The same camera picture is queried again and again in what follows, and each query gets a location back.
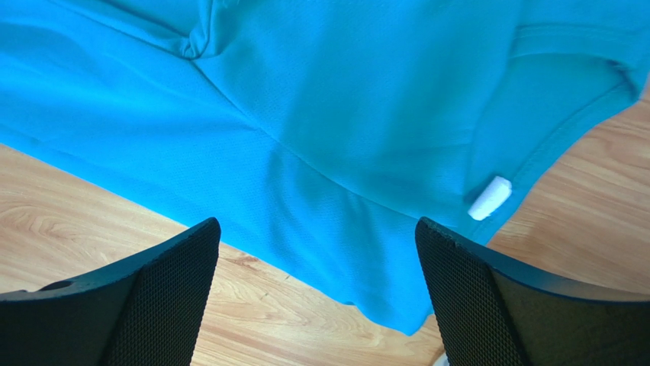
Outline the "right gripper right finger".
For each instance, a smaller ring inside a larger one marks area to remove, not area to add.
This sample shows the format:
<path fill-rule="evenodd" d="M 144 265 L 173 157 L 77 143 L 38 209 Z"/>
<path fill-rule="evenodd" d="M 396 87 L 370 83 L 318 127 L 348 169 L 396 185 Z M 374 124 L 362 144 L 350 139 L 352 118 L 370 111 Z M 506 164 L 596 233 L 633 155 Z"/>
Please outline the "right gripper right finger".
<path fill-rule="evenodd" d="M 440 365 L 647 365 L 649 297 L 566 278 L 428 218 L 415 241 Z"/>

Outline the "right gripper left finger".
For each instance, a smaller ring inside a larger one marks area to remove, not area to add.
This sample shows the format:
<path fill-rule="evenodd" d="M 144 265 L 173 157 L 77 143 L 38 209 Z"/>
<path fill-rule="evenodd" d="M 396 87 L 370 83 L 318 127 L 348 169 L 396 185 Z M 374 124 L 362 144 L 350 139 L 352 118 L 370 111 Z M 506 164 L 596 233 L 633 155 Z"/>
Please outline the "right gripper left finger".
<path fill-rule="evenodd" d="M 208 218 L 38 291 L 1 295 L 3 365 L 188 365 L 219 257 Z"/>

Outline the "teal blue t-shirt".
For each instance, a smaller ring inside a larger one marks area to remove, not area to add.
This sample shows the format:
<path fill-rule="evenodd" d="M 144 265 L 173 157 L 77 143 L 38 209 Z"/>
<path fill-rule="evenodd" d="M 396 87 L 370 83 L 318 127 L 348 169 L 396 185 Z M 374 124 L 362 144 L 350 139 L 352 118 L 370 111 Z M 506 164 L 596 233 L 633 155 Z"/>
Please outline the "teal blue t-shirt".
<path fill-rule="evenodd" d="M 647 1 L 1 3 L 3 144 L 407 335 L 417 221 L 486 244 L 648 73 Z"/>

